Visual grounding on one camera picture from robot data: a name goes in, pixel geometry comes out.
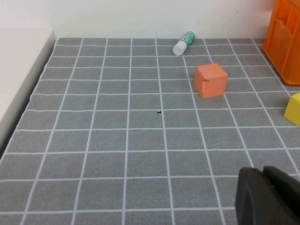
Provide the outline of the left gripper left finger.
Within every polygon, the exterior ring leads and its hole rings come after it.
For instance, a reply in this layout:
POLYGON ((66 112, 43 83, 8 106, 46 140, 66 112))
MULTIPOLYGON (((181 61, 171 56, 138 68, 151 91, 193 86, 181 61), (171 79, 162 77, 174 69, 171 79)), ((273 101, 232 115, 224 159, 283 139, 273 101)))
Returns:
POLYGON ((258 169, 240 169, 235 199, 239 225, 289 225, 291 215, 275 187, 258 169))

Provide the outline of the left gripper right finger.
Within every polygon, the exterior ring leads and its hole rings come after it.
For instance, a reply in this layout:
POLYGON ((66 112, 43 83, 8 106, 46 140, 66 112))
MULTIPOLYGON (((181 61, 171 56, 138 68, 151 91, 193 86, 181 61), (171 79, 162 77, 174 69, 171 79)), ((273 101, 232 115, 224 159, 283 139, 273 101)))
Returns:
POLYGON ((274 166, 265 166, 263 174, 271 184, 285 211, 279 218, 284 225, 300 223, 300 182, 274 166))

